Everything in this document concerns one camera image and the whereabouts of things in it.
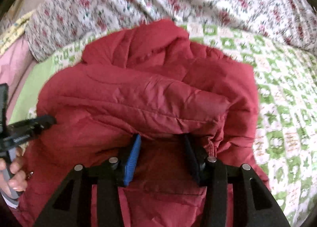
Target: silver bolt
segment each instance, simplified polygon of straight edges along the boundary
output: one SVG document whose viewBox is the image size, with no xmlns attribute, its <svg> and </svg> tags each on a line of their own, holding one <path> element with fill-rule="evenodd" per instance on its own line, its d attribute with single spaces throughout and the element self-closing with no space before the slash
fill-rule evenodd
<svg viewBox="0 0 317 227">
<path fill-rule="evenodd" d="M 243 164 L 243 165 L 242 165 L 242 168 L 243 168 L 244 170 L 250 170 L 250 169 L 251 169 L 251 166 L 248 165 L 248 164 Z"/>
<path fill-rule="evenodd" d="M 118 158 L 117 158 L 117 157 L 111 157 L 111 158 L 109 159 L 109 162 L 110 162 L 111 164 L 115 164 L 115 163 L 118 162 Z"/>
<path fill-rule="evenodd" d="M 211 163 L 215 163 L 216 160 L 217 160 L 217 158 L 214 157 L 214 156 L 208 156 L 207 160 L 208 160 L 209 162 L 211 162 Z"/>
<path fill-rule="evenodd" d="M 78 164 L 74 167 L 75 171 L 81 171 L 83 169 L 83 166 L 81 164 Z"/>
</svg>

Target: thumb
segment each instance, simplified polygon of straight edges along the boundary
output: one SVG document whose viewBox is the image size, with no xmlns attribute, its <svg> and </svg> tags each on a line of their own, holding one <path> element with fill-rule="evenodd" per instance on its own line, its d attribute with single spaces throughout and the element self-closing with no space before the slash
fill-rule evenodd
<svg viewBox="0 0 317 227">
<path fill-rule="evenodd" d="M 7 167 L 5 160 L 4 159 L 0 159 L 0 170 L 5 170 L 5 168 Z"/>
</svg>

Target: bedsheet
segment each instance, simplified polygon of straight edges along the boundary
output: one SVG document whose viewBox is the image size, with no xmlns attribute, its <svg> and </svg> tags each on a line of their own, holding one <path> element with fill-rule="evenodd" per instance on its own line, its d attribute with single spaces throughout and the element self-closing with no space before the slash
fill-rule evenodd
<svg viewBox="0 0 317 227">
<path fill-rule="evenodd" d="M 195 23 L 180 26 L 190 33 L 190 39 L 217 47 L 253 66 L 260 100 L 254 156 L 268 174 L 272 194 L 291 226 L 299 226 L 317 205 L 316 58 L 306 51 L 233 28 Z M 86 44 L 110 33 L 89 34 L 56 51 L 44 62 L 45 72 L 50 72 L 46 80 L 79 62 Z M 33 74 L 28 81 L 35 83 L 36 79 L 38 75 Z M 29 101 L 34 105 L 29 117 L 36 116 L 37 94 Z"/>
<path fill-rule="evenodd" d="M 88 31 L 171 18 L 261 33 L 315 53 L 317 20 L 306 0 L 45 0 L 26 27 L 38 61 Z"/>
</svg>

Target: red fabric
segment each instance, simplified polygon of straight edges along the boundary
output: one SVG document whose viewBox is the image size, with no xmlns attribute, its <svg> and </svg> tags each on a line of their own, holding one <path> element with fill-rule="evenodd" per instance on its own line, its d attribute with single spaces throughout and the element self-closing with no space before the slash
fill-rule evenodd
<svg viewBox="0 0 317 227">
<path fill-rule="evenodd" d="M 119 189 L 125 227 L 199 226 L 206 192 L 189 175 L 175 134 L 194 134 L 209 154 L 225 164 L 248 163 L 267 181 L 251 148 L 258 114 L 251 66 L 190 42 L 171 21 L 88 45 L 82 63 L 43 87 L 37 113 L 57 124 L 26 151 L 34 175 L 15 210 L 23 226 L 34 223 L 74 165 L 115 156 L 133 133 L 142 135 L 142 150 L 134 180 Z M 96 226 L 95 196 L 92 203 Z M 231 219 L 231 191 L 228 205 Z"/>
</svg>

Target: black tool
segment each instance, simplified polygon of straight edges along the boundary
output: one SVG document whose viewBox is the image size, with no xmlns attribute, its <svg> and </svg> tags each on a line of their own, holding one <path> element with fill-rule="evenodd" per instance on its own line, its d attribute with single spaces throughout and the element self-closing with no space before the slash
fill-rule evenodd
<svg viewBox="0 0 317 227">
<path fill-rule="evenodd" d="M 233 185 L 233 227 L 290 227 L 272 194 L 250 165 L 224 165 L 219 159 L 209 157 L 190 134 L 180 138 L 184 141 L 193 179 L 199 186 L 207 187 L 201 227 L 226 226 L 228 184 Z M 130 158 L 133 158 L 131 172 L 134 172 L 138 152 L 132 152 L 139 151 L 140 141 L 132 143 L 118 158 L 110 158 L 100 166 L 75 166 L 46 204 L 34 227 L 91 226 L 92 184 L 97 184 L 98 226 L 124 227 L 117 187 L 129 184 L 124 181 L 124 169 Z"/>
<path fill-rule="evenodd" d="M 10 172 L 10 164 L 15 159 L 15 148 L 30 140 L 36 139 L 40 133 L 55 124 L 55 118 L 49 115 L 38 117 L 35 119 L 19 121 L 12 125 L 6 125 L 6 110 L 8 100 L 8 85 L 0 85 L 0 106 L 1 106 L 1 122 L 0 122 L 0 158 L 3 158 L 7 164 L 7 168 L 2 172 L 5 181 L 9 181 L 14 174 Z M 16 192 L 10 188 L 11 196 L 0 190 L 3 197 L 17 205 L 17 199 L 22 192 Z"/>
</svg>

